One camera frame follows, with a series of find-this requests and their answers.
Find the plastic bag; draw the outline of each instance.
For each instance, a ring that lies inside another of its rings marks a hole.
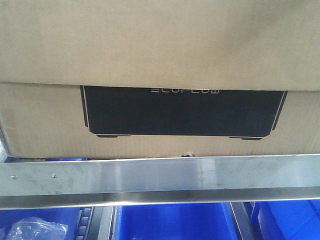
[[[12,225],[6,240],[64,240],[68,226],[27,217]]]

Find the printed logo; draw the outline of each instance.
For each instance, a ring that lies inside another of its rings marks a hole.
[[[179,89],[179,88],[151,88],[152,93],[164,93],[164,94],[218,94],[220,90],[209,90],[209,89]]]

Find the black product image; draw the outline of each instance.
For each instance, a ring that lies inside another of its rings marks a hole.
[[[85,125],[99,137],[225,136],[275,129],[286,91],[81,86]]]

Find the blue bin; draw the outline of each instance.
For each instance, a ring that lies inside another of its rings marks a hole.
[[[237,240],[225,203],[118,207],[114,240]]]
[[[320,201],[256,202],[251,222],[261,240],[320,240]]]
[[[82,208],[50,208],[50,209],[19,209],[0,211],[0,229],[5,229],[7,236],[12,225],[24,218],[38,217],[47,222],[68,225],[65,240],[74,240],[78,232],[78,218]]]

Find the metal shelf rail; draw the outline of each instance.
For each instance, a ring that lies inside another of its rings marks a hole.
[[[320,154],[0,163],[0,209],[320,199]]]

